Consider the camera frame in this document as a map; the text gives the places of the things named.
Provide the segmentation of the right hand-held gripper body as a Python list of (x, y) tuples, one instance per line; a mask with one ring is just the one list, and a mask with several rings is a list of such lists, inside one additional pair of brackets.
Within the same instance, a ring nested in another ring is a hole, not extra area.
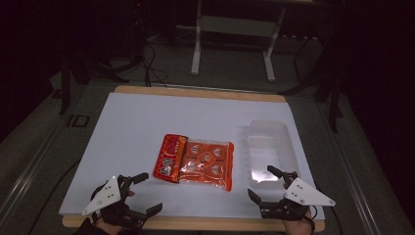
[(334, 200), (301, 180), (295, 172), (278, 173), (278, 176), (282, 176), (286, 192), (277, 203), (259, 202), (262, 218), (308, 220), (306, 214), (310, 207), (333, 207), (336, 204)]

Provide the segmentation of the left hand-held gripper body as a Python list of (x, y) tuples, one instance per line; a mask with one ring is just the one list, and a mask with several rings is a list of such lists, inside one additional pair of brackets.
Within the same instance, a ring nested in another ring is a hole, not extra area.
[(141, 229), (147, 217), (144, 213), (133, 211), (125, 203), (130, 192), (133, 176), (113, 176), (99, 186), (92, 194), (91, 200), (82, 215), (91, 214), (96, 222), (101, 217), (105, 222), (128, 229)]

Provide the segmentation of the clear plastic container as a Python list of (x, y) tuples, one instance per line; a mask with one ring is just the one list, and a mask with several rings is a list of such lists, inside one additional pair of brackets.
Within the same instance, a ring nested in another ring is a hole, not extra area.
[(253, 120), (246, 133), (246, 149), (253, 188), (282, 187), (284, 179), (268, 171), (269, 165), (284, 172), (300, 171), (288, 126), (283, 121)]

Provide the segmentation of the orange snack bag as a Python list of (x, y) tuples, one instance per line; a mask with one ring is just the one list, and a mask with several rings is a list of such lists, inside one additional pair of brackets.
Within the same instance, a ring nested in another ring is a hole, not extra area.
[(204, 183), (232, 190), (234, 144), (165, 134), (153, 170), (155, 178), (179, 183)]

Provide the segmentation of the person's left hand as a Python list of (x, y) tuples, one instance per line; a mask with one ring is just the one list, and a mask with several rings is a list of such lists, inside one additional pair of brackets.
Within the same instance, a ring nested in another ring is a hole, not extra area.
[(119, 225), (112, 225), (104, 221), (104, 219), (99, 218), (95, 223), (94, 226), (105, 231), (109, 235), (118, 235), (120, 232), (124, 230), (123, 227)]

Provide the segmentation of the person's right hand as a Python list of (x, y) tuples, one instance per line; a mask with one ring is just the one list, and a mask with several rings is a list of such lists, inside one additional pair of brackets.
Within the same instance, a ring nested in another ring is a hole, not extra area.
[(311, 235), (311, 224), (306, 220), (283, 220), (287, 235)]

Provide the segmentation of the white paper sheet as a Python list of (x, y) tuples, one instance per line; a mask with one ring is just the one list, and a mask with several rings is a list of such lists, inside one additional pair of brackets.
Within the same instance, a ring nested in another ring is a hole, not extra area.
[(246, 159), (246, 130), (254, 120), (281, 121), (288, 127), (300, 179), (313, 181), (290, 106), (286, 103), (112, 93), (98, 119), (60, 208), (79, 215), (92, 192), (116, 175), (151, 173), (168, 133), (234, 145), (233, 186), (225, 191), (205, 184), (154, 177), (134, 186), (128, 205), (136, 211), (162, 204), (163, 216), (258, 218), (248, 196), (252, 185)]

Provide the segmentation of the black floor plate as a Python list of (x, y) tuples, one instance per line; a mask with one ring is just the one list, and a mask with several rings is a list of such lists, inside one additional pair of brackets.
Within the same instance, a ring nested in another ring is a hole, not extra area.
[(90, 121), (90, 116), (71, 115), (67, 122), (67, 127), (86, 127)]

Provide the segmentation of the black stand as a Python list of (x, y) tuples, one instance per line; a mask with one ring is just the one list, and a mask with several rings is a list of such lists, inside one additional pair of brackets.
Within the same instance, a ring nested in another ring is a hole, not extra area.
[(313, 98), (316, 102), (323, 103), (327, 100), (328, 97), (331, 97), (328, 121), (332, 131), (337, 133), (337, 115), (340, 99), (341, 82), (340, 79), (337, 76), (335, 76), (332, 72), (323, 72), (319, 68), (321, 56), (324, 54), (324, 52), (321, 52), (319, 54), (318, 58), (316, 59), (316, 62), (314, 63), (313, 68), (310, 71), (308, 71), (304, 77), (300, 77), (297, 59), (301, 51), (312, 40), (313, 38), (311, 36), (305, 37), (293, 59), (296, 77), (300, 84), (288, 90), (281, 91), (280, 95), (294, 95), (308, 87), (317, 85), (318, 88), (314, 92)]
[(132, 69), (139, 65), (141, 57), (134, 55), (128, 64), (109, 68), (100, 64), (97, 60), (92, 59), (86, 54), (82, 53), (74, 46), (65, 36), (61, 36), (62, 49), (64, 56), (62, 58), (62, 73), (61, 73), (61, 89), (60, 98), (62, 100), (60, 114), (63, 115), (70, 104), (70, 76), (73, 75), (76, 82), (79, 84), (87, 84), (90, 80), (87, 67), (93, 71), (97, 71), (104, 78), (114, 82), (125, 83), (127, 79), (121, 78), (117, 75), (118, 72)]

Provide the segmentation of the white metal stand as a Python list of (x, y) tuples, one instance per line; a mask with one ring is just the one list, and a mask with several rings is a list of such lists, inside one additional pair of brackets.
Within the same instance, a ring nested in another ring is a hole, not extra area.
[(198, 75), (200, 71), (200, 61), (202, 55), (201, 36), (203, 31), (219, 32), (228, 34), (239, 34), (249, 36), (268, 37), (270, 39), (269, 46), (262, 51), (262, 58), (266, 71), (267, 80), (274, 82), (276, 76), (271, 61), (275, 43), (279, 36), (283, 19), (286, 16), (287, 9), (282, 8), (279, 11), (276, 22), (256, 21), (248, 19), (238, 19), (229, 17), (217, 17), (204, 15), (202, 13), (202, 0), (197, 2), (197, 18), (196, 18), (196, 40), (191, 66), (191, 75)]

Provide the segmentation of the metal floor rail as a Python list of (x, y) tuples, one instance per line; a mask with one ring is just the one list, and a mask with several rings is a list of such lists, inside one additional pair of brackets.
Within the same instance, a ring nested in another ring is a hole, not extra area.
[(60, 132), (62, 127), (61, 124), (57, 124), (52, 126), (47, 132), (39, 147), (32, 155), (28, 165), (19, 175), (5, 201), (0, 206), (0, 218), (6, 219), (16, 210), (16, 207), (30, 187), (40, 164), (43, 162), (47, 151), (54, 141), (54, 138)]
[(342, 146), (340, 138), (338, 137), (338, 134), (332, 130), (330, 122), (328, 121), (328, 108), (324, 104), (318, 104), (317, 108), (319, 110), (320, 116), (322, 117), (325, 123), (326, 129), (329, 131), (329, 135), (331, 136), (331, 139), (335, 144), (335, 149), (340, 158), (342, 171), (345, 175), (348, 191), (350, 192), (350, 195), (353, 199), (356, 210), (365, 229), (366, 235), (380, 235), (379, 226), (375, 221), (372, 211), (368, 205), (368, 200), (366, 199), (366, 196), (364, 195), (358, 183), (358, 180), (354, 174), (354, 171), (347, 158), (345, 149)]

